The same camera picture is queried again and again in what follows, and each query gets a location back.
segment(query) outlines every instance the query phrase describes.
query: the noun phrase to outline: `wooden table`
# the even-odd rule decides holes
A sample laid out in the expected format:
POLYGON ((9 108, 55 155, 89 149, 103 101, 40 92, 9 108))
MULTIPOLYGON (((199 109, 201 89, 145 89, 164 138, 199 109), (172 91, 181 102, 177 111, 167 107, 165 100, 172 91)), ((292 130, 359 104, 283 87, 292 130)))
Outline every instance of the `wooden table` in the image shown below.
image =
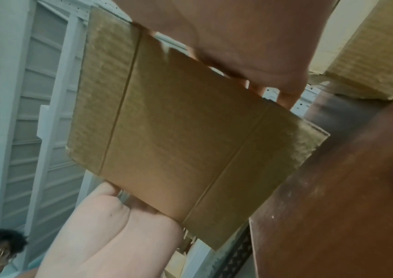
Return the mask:
POLYGON ((251 217, 260 278, 393 278, 393 102, 321 94, 331 134, 251 217))

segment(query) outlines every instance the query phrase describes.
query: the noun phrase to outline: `eyeglasses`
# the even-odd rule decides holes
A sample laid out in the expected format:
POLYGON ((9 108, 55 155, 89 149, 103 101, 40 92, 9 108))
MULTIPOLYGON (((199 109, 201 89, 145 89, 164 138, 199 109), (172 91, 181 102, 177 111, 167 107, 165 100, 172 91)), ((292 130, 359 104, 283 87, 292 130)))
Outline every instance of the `eyeglasses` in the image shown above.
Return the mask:
POLYGON ((6 265, 12 263, 16 258, 16 254, 11 254, 9 249, 0 249, 0 266, 5 267, 6 265))

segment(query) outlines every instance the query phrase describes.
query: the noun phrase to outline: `brown wooden surface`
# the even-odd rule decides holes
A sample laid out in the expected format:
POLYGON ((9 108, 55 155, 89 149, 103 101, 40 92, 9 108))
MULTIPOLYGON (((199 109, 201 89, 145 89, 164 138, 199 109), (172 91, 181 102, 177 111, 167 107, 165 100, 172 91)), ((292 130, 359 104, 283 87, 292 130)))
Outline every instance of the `brown wooden surface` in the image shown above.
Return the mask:
POLYGON ((393 102, 320 95, 331 134, 250 219, 260 278, 393 278, 393 102))

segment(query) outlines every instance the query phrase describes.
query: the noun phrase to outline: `hand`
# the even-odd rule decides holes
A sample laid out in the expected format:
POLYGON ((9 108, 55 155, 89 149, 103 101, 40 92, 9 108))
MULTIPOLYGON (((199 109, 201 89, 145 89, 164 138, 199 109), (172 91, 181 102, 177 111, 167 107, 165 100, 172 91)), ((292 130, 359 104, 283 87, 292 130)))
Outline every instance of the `hand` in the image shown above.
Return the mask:
POLYGON ((97 187, 73 212, 36 278, 157 278, 183 238, 178 223, 120 189, 97 187))
POLYGON ((133 21, 190 47, 192 57, 263 95, 280 90, 287 109, 336 0, 114 0, 133 21))

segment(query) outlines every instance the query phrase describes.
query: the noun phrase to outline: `human hand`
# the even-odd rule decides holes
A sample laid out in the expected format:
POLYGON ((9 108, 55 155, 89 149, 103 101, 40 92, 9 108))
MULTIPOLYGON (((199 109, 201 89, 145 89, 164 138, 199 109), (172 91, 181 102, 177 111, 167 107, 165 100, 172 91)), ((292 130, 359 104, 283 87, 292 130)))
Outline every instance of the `human hand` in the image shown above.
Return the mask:
POLYGON ((134 22, 190 47, 191 56, 291 109, 336 0, 114 0, 134 22))
POLYGON ((102 183, 73 212, 36 278, 157 278, 178 248, 183 229, 142 201, 124 205, 120 189, 102 183))

